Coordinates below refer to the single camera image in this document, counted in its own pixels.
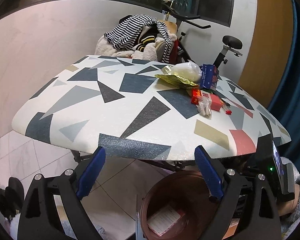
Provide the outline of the grey fleece sleeve forearm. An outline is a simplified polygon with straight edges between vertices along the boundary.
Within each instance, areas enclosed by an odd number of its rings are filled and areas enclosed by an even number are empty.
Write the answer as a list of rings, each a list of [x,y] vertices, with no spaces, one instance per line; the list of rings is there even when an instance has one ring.
[[[291,206],[291,211],[287,213],[288,217],[281,222],[281,237],[282,239],[288,239],[300,223],[300,172],[288,158],[281,157],[281,160],[283,164],[292,164],[295,182],[295,199],[292,204],[288,204],[288,206]]]

